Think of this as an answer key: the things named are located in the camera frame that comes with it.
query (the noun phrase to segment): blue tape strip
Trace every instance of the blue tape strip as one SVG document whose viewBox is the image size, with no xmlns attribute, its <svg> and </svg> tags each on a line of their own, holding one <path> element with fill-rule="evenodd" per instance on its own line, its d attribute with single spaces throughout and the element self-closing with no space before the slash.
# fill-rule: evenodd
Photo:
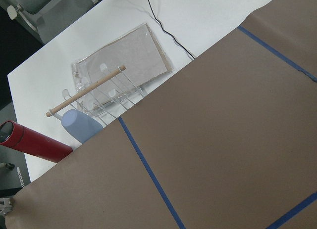
<svg viewBox="0 0 317 229">
<path fill-rule="evenodd" d="M 285 57 L 282 53 L 280 53 L 279 51 L 275 50 L 274 48 L 272 48 L 270 45 L 268 45 L 267 43 L 265 43 L 264 41 L 262 41 L 261 39 L 259 39 L 257 36 L 255 36 L 254 34 L 252 34 L 250 31 L 246 30 L 245 28 L 243 28 L 241 25 L 239 25 L 237 27 L 240 31 L 242 31 L 244 34 L 246 34 L 247 36 L 249 36 L 251 39 L 253 39 L 254 41 L 256 41 L 257 43 L 259 43 L 260 45 L 262 45 L 263 47 L 265 47 L 267 50 L 269 50 L 271 53 L 273 53 L 274 55 L 276 55 L 277 57 L 279 57 L 280 59 L 282 59 L 284 62 L 286 62 L 287 64 L 289 64 L 290 66 L 292 66 L 293 68 L 295 68 L 296 70 L 304 73 L 306 76 L 308 76 L 310 79 L 312 79 L 314 82 L 317 82 L 317 77 L 315 77 L 314 75 L 312 75 L 311 73 L 309 73 L 308 71 L 306 71 L 304 68 L 302 68 L 301 66 L 297 65 L 295 62 L 293 62 L 291 59 Z"/>
<path fill-rule="evenodd" d="M 132 137 L 132 135 L 131 135 L 129 129 L 128 129 L 127 126 L 125 125 L 123 119 L 122 119 L 121 117 L 119 117 L 118 120 L 119 120 L 121 126 L 123 127 L 125 133 L 127 134 L 128 138 L 129 138 L 129 140 L 130 140 L 130 142 L 132 143 L 132 145 L 133 145 L 135 151 L 137 152 L 137 154 L 138 154 L 140 160 L 142 161 L 142 163 L 143 163 L 145 169 L 147 170 L 149 176 L 151 177 L 153 183 L 155 184 L 156 188 L 158 189 L 158 192 L 160 193 L 162 199 L 164 200 L 165 204 L 167 205 L 167 207 L 168 207 L 170 213 L 172 214 L 173 218 L 175 219 L 175 221 L 176 221 L 178 227 L 179 227 L 180 229 L 186 229 L 185 226 L 184 226 L 184 224 L 182 223 L 182 220 L 179 218 L 177 212 L 175 211 L 173 205 L 172 205 L 171 202 L 169 201 L 169 199 L 168 199 L 166 193 L 164 192 L 162 186 L 160 186 L 159 181 L 157 180 L 156 176 L 154 175 L 154 173 L 153 173 L 152 169 L 150 168 L 148 162 L 146 161 L 144 155 L 142 154 L 141 150 L 139 149 L 138 145 L 136 144 L 135 140 L 133 139 L 133 137 Z"/>
<path fill-rule="evenodd" d="M 311 196 L 306 198 L 304 201 L 299 203 L 297 206 L 292 208 L 289 212 L 284 214 L 282 217 L 277 219 L 274 223 L 268 226 L 266 229 L 276 229 L 294 217 L 296 214 L 301 212 L 304 208 L 308 207 L 310 204 L 317 200 L 317 192 L 313 193 Z"/>
</svg>

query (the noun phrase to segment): gray chair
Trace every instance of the gray chair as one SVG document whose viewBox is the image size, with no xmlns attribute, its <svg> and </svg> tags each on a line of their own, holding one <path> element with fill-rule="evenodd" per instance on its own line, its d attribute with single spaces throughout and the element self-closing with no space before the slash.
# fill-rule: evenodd
<svg viewBox="0 0 317 229">
<path fill-rule="evenodd" d="M 7 8 L 11 19 L 20 15 L 44 44 L 89 11 L 92 0 L 16 0 Z"/>
</svg>

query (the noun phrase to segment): power cord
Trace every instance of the power cord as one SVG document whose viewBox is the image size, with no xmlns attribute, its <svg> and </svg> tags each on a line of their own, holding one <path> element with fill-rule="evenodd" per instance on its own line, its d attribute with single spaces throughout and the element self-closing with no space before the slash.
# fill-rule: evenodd
<svg viewBox="0 0 317 229">
<path fill-rule="evenodd" d="M 170 36 L 174 39 L 175 43 L 177 43 L 179 46 L 181 46 L 181 47 L 188 53 L 188 55 L 190 55 L 190 56 L 192 57 L 192 59 L 195 59 L 195 57 L 191 54 L 191 52 L 188 51 L 187 48 L 185 48 L 179 41 L 177 41 L 177 39 L 175 38 L 175 36 L 174 36 L 173 34 L 171 34 L 170 32 L 166 31 L 166 30 L 163 28 L 163 25 L 162 25 L 161 21 L 160 21 L 159 19 L 157 19 L 157 17 L 155 16 L 155 14 L 154 14 L 154 12 L 153 12 L 153 9 L 152 9 L 150 0 L 148 0 L 148 3 L 149 3 L 149 6 L 150 6 L 150 9 L 151 9 L 151 12 L 152 12 L 152 14 L 153 14 L 153 16 L 154 16 L 154 19 L 159 23 L 159 25 L 160 25 L 160 27 L 162 28 L 162 30 L 163 30 L 165 33 L 167 33 L 168 35 L 170 35 Z"/>
</svg>

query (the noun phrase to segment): wooden dowel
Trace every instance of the wooden dowel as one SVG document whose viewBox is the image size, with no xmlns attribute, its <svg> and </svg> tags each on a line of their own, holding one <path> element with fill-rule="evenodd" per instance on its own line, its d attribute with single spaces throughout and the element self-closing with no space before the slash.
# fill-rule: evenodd
<svg viewBox="0 0 317 229">
<path fill-rule="evenodd" d="M 119 68 L 115 69 L 113 72 L 111 72 L 109 75 L 106 75 L 105 77 L 101 78 L 100 80 L 96 81 L 95 83 L 91 84 L 90 86 L 88 86 L 87 88 L 85 88 L 84 90 L 78 92 L 76 95 L 74 95 L 73 97 L 69 98 L 68 100 L 64 101 L 62 104 L 56 106 L 54 109 L 51 110 L 52 114 L 57 113 L 58 111 L 62 110 L 63 108 L 65 108 L 66 106 L 68 106 L 69 104 L 71 104 L 72 102 L 78 100 L 80 97 L 83 97 L 85 94 L 89 93 L 90 91 L 92 91 L 93 89 L 97 88 L 98 86 L 102 85 L 103 83 L 105 83 L 106 81 L 110 80 L 112 77 L 118 75 L 121 71 L 125 70 L 125 66 L 122 65 Z M 50 112 L 46 113 L 46 116 L 50 117 L 52 116 Z"/>
</svg>

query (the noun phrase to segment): white tabletop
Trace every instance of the white tabletop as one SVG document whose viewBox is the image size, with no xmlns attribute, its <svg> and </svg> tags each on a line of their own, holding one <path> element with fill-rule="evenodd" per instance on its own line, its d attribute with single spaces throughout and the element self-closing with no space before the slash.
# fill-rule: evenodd
<svg viewBox="0 0 317 229">
<path fill-rule="evenodd" d="M 271 0 L 150 1 L 165 29 L 198 56 Z M 64 101 L 63 89 L 75 94 L 72 62 L 142 23 L 148 23 L 176 70 L 191 61 L 153 19 L 147 0 L 103 0 L 8 75 L 18 123 L 77 148 L 80 143 L 45 113 Z M 26 162 L 31 181 L 54 165 L 28 154 Z"/>
</svg>

